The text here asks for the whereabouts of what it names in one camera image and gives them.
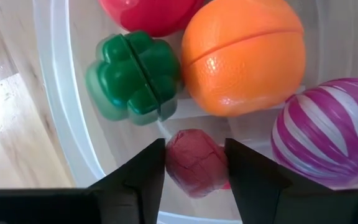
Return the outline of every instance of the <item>green toy bell pepper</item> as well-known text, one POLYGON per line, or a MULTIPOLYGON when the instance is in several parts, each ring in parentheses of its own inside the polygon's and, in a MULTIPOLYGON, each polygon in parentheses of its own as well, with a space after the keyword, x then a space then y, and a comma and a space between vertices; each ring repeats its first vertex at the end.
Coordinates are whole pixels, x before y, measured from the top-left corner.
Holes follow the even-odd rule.
POLYGON ((138 125, 164 121, 177 108, 180 63, 164 40, 145 32, 119 34, 99 43, 86 85, 107 119, 129 118, 138 125))

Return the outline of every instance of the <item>wooden floor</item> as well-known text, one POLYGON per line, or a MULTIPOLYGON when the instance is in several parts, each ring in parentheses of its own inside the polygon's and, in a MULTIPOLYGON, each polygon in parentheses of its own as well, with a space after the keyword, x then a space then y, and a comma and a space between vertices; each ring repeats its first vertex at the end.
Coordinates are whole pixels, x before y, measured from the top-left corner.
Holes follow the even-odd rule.
POLYGON ((74 186, 43 86, 31 0, 0 0, 0 188, 74 186))

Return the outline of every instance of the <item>pink toy food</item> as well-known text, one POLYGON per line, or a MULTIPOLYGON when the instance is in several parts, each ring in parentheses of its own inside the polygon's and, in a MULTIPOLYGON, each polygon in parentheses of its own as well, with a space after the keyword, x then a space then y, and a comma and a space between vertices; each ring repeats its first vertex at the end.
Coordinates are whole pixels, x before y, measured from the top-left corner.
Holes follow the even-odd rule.
POLYGON ((358 184, 358 78, 290 98, 272 131, 277 162, 321 184, 358 184))
POLYGON ((179 131, 167 144, 169 176, 187 195, 200 198, 227 183, 227 158, 202 130, 179 131))
POLYGON ((100 0, 103 9, 128 31, 163 37, 184 29, 203 0, 100 0))

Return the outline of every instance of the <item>orange toy orange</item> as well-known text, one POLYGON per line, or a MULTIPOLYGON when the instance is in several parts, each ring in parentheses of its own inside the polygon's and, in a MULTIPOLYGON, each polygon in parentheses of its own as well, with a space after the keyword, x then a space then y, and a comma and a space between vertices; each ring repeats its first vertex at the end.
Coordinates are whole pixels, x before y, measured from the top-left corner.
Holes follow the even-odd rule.
POLYGON ((190 95, 213 115, 269 108, 303 77, 302 24, 283 0, 214 0, 185 31, 182 66, 190 95))

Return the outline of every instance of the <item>plastic toy food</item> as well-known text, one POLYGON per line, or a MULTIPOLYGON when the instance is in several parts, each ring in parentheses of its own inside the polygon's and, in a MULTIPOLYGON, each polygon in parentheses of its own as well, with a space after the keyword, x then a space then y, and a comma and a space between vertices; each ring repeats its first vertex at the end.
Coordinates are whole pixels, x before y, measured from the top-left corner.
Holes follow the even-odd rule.
POLYGON ((165 120, 176 110, 180 63, 163 40, 145 32, 102 41, 86 74, 88 91, 101 114, 143 125, 165 120))
POLYGON ((100 3, 123 28, 162 37, 184 29, 203 0, 100 0, 100 3))
POLYGON ((342 78, 288 100, 272 131, 277 162, 321 184, 358 184, 358 78, 342 78))
POLYGON ((204 197, 227 183, 224 149, 202 130, 179 131, 167 144, 165 163, 169 176, 190 197, 204 197))
POLYGON ((305 69, 303 28, 281 0, 214 0, 200 9, 182 42, 190 95, 216 116, 277 105, 305 69))

